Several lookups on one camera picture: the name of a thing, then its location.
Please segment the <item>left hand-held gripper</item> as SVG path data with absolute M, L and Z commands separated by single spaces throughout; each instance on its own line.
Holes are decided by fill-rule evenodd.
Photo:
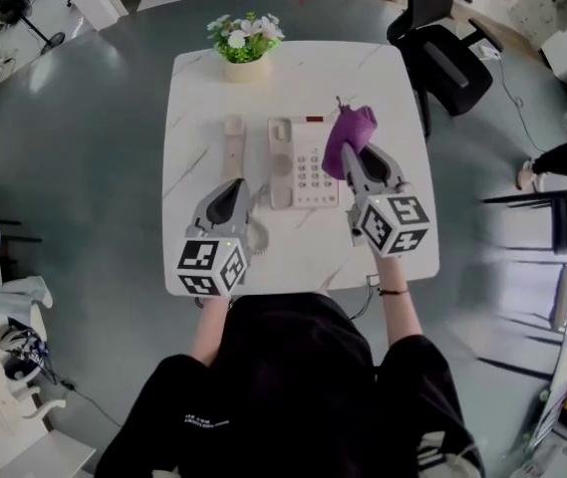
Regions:
M 229 298 L 249 266 L 250 192 L 243 178 L 217 186 L 197 204 L 176 241 L 173 292 L 198 298 Z

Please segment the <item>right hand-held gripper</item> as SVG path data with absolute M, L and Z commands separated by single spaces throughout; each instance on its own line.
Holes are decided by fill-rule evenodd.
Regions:
M 353 244 L 381 258 L 416 250 L 431 221 L 400 165 L 372 143 L 359 153 L 345 143 L 341 161 L 354 195 L 347 211 Z

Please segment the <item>purple cloth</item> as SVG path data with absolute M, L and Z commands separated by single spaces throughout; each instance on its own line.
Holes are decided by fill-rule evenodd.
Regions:
M 329 134 L 322 168 L 337 180 L 345 179 L 342 150 L 345 144 L 359 153 L 372 139 L 378 127 L 375 113 L 369 106 L 352 109 L 337 98 L 338 115 Z

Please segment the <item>beige desk telephone base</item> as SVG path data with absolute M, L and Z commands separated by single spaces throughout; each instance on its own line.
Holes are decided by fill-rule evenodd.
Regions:
M 268 120 L 273 209 L 327 209 L 339 205 L 339 181 L 322 166 L 334 122 L 324 117 Z

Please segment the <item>person's left forearm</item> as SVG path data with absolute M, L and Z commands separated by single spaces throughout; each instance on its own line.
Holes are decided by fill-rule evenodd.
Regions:
M 229 307 L 230 300 L 224 298 L 203 304 L 190 355 L 204 365 L 211 365 L 218 354 Z

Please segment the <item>person's right forearm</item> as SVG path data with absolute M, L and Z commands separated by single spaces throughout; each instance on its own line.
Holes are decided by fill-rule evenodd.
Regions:
M 409 289 L 401 262 L 397 257 L 376 256 L 379 289 Z M 422 326 L 411 296 L 380 297 L 386 320 L 388 343 L 391 347 L 400 340 L 423 333 Z

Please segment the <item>beige telephone handset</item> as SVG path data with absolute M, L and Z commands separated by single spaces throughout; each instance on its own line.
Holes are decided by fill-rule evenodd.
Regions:
M 223 126 L 224 152 L 222 157 L 221 183 L 225 184 L 243 177 L 244 150 L 247 127 L 243 116 L 227 115 Z

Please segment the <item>black office chair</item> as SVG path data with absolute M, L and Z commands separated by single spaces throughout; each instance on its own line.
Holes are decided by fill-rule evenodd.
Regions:
M 419 99 L 425 137 L 431 132 L 428 97 L 434 96 L 452 117 L 471 110 L 493 78 L 470 47 L 485 40 L 499 53 L 503 45 L 479 21 L 460 39 L 439 23 L 448 18 L 453 0 L 408 0 L 407 9 L 387 29 L 387 40 L 402 54 Z

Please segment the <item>person's black t-shirt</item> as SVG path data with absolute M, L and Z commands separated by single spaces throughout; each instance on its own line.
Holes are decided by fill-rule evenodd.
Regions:
M 474 439 L 448 363 L 425 336 L 374 363 L 367 340 L 319 294 L 246 296 L 211 365 L 164 358 L 95 478 L 418 478 L 426 433 Z

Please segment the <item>potted flower plant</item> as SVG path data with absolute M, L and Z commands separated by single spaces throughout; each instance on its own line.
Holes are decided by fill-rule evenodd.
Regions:
M 208 39 L 222 57 L 225 77 L 232 83 L 251 83 L 267 75 L 269 52 L 285 35 L 280 20 L 267 13 L 248 12 L 243 18 L 222 15 L 207 24 Z

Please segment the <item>black white headset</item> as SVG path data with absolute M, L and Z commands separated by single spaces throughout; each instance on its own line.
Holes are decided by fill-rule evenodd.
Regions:
M 38 374 L 48 357 L 46 343 L 29 327 L 9 326 L 0 337 L 0 350 L 6 355 L 3 367 L 6 376 L 18 380 Z

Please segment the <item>white side table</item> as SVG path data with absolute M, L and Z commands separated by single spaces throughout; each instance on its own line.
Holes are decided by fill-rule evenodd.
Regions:
M 96 450 L 53 430 L 0 469 L 0 478 L 91 478 L 84 465 Z

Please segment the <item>black standing fan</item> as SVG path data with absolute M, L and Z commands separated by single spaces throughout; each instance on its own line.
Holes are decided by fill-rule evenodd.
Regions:
M 65 42 L 66 35 L 64 32 L 58 32 L 54 35 L 47 37 L 39 28 L 37 28 L 25 15 L 23 11 L 16 11 L 19 20 L 27 27 L 27 29 L 35 34 L 35 36 L 42 41 L 43 46 L 40 49 L 40 55 L 44 56 L 51 50 L 57 48 Z

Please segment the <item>black white striped fabric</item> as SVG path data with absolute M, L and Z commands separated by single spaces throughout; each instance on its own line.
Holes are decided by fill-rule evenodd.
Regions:
M 417 453 L 418 478 L 483 478 L 475 443 L 452 448 L 450 442 L 444 431 L 423 435 Z

